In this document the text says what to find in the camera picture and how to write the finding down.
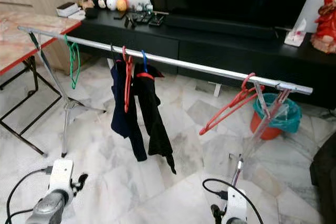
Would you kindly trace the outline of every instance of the trash bin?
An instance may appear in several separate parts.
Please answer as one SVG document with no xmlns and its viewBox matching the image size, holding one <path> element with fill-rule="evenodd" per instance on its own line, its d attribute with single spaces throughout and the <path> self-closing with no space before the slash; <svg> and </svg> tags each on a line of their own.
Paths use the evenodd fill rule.
<svg viewBox="0 0 336 224">
<path fill-rule="evenodd" d="M 267 107 L 270 107 L 277 97 L 278 94 L 265 93 L 264 99 Z M 253 108 L 255 112 L 251 120 L 250 129 L 252 132 L 255 132 L 261 119 L 264 117 L 264 112 L 261 108 L 259 99 L 255 100 Z M 279 108 L 276 117 L 269 123 L 268 127 L 261 135 L 261 139 L 271 140 L 277 137 L 282 131 L 296 133 L 299 129 L 301 118 L 301 108 L 292 100 L 286 99 L 283 105 Z"/>
</svg>

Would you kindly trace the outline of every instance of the marble table top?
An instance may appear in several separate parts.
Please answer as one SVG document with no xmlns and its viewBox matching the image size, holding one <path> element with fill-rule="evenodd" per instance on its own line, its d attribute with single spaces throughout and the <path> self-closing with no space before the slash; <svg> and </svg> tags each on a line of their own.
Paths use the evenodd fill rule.
<svg viewBox="0 0 336 224">
<path fill-rule="evenodd" d="M 65 34 L 80 24 L 80 21 L 69 18 L 32 13 L 0 12 L 0 75 L 37 52 L 30 36 L 26 32 L 18 30 L 18 26 Z M 42 47 L 55 40 L 56 38 L 41 36 Z"/>
</svg>

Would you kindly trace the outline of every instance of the blue hanger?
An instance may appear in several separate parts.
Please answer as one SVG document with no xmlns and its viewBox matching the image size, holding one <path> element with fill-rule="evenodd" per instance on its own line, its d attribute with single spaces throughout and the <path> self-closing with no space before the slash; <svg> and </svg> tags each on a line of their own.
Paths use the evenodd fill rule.
<svg viewBox="0 0 336 224">
<path fill-rule="evenodd" d="M 143 70 L 148 73 L 148 70 L 147 70 L 147 57 L 146 57 L 146 54 L 143 50 L 141 50 L 142 52 L 142 56 L 143 56 Z"/>
</svg>

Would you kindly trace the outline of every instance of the clothes drying rack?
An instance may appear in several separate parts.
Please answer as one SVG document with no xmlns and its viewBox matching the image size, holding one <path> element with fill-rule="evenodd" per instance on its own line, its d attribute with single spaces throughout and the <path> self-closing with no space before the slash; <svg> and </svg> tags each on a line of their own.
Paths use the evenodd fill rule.
<svg viewBox="0 0 336 224">
<path fill-rule="evenodd" d="M 21 31 L 25 31 L 25 32 L 29 33 L 32 41 L 34 42 L 35 46 L 38 49 L 38 55 L 39 55 L 40 59 L 44 63 L 45 68 L 47 69 L 48 73 L 51 75 L 52 79 L 55 82 L 56 87 L 60 91 L 60 93 L 62 95 L 62 98 L 65 101 L 65 107 L 64 107 L 65 108 L 65 124 L 64 124 L 64 132 L 63 132 L 63 142 L 62 142 L 62 154 L 61 154 L 61 156 L 64 157 L 67 154 L 67 127 L 68 127 L 69 120 L 70 120 L 70 112 L 76 107 L 81 107 L 81 108 L 84 108 L 86 110 L 95 110 L 95 111 L 98 111 L 98 112 L 104 112 L 104 110 L 90 108 L 90 107 L 84 106 L 82 103 L 80 103 L 76 100 L 70 99 L 67 96 L 67 94 L 65 93 L 63 87 L 61 86 L 61 84 L 60 84 L 58 78 L 56 77 L 56 75 L 54 74 L 53 70 L 51 69 L 49 62 L 48 62 L 47 58 L 45 57 L 45 55 L 44 55 L 44 53 L 41 49 L 40 37 L 41 37 L 41 35 L 45 35 L 45 36 L 54 37 L 54 38 L 57 38 L 57 39 L 64 40 L 63 35 L 56 34 L 56 33 L 51 33 L 51 32 L 48 32 L 48 31 L 42 31 L 42 30 L 39 30 L 39 29 L 30 28 L 30 27 L 23 27 L 23 26 L 18 26 L 18 29 L 21 30 Z M 107 45 L 107 44 L 103 44 L 103 43 L 99 43 L 99 42 L 95 42 L 95 41 L 91 41 L 91 40 L 80 39 L 80 38 L 71 37 L 71 36 L 67 36 L 67 40 L 70 41 L 70 42 L 75 42 L 75 43 L 81 44 L 81 45 L 90 46 L 90 47 L 94 47 L 94 48 L 98 48 L 98 49 L 102 49 L 102 50 L 106 50 L 106 51 L 112 51 L 112 52 L 122 54 L 122 48 L 121 47 L 117 47 L 117 46 L 113 46 L 113 45 Z M 140 51 L 126 49 L 126 53 L 130 56 L 143 58 L 143 54 Z M 191 70 L 196 70 L 196 71 L 200 71 L 200 72 L 204 72 L 204 73 L 215 74 L 217 76 L 227 77 L 227 78 L 236 79 L 236 80 L 245 80 L 248 77 L 248 75 L 244 74 L 244 73 L 238 73 L 238 72 L 233 72 L 233 71 L 219 69 L 219 68 L 213 68 L 213 67 L 209 67 L 209 66 L 199 65 L 199 64 L 195 64 L 195 63 L 191 63 L 191 62 L 181 61 L 181 60 L 165 58 L 165 57 L 152 55 L 152 54 L 146 54 L 146 57 L 149 60 L 165 63 L 165 64 L 168 64 L 168 65 L 178 66 L 178 67 L 191 69 Z M 261 141 L 260 140 L 261 135 L 263 134 L 263 132 L 265 131 L 266 127 L 271 122 L 271 120 L 275 118 L 279 108 L 281 107 L 283 102 L 286 100 L 288 95 L 292 92 L 293 93 L 296 92 L 296 93 L 310 95 L 313 92 L 313 88 L 310 88 L 310 87 L 305 87 L 305 86 L 297 85 L 297 84 L 294 84 L 294 83 L 283 82 L 283 81 L 279 81 L 279 80 L 271 80 L 271 79 L 262 78 L 262 77 L 258 77 L 258 76 L 250 77 L 248 79 L 248 82 L 251 82 L 251 83 L 254 84 L 254 86 L 256 88 L 256 92 L 258 94 L 258 99 L 261 103 L 261 106 L 262 106 L 264 112 L 265 112 L 265 116 L 262 119 L 262 121 L 261 121 L 259 127 L 257 128 L 257 130 L 254 132 L 251 139 L 248 141 L 247 145 L 244 147 L 243 152 L 241 154 L 239 154 L 238 156 L 236 156 L 234 154 L 229 154 L 228 158 L 230 158 L 230 159 L 233 158 L 237 162 L 236 163 L 235 174 L 234 174 L 234 177 L 233 177 L 233 180 L 232 180 L 232 184 L 234 186 L 237 183 L 240 172 L 243 170 L 244 160 L 250 155 L 250 153 L 253 151 L 254 147 Z M 273 88 L 276 88 L 276 89 L 279 90 L 279 94 L 277 96 L 277 99 L 274 101 L 274 103 L 269 108 L 266 107 L 264 97 L 263 97 L 261 89 L 260 89 L 260 85 L 273 87 Z"/>
</svg>

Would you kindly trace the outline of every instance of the red figurine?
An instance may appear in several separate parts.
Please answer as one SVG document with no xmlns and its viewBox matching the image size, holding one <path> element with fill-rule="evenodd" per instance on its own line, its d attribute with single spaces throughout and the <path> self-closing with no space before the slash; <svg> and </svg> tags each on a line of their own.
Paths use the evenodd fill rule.
<svg viewBox="0 0 336 224">
<path fill-rule="evenodd" d="M 313 46 L 326 53 L 336 54 L 336 0 L 324 0 L 319 9 L 317 31 L 311 36 Z"/>
</svg>

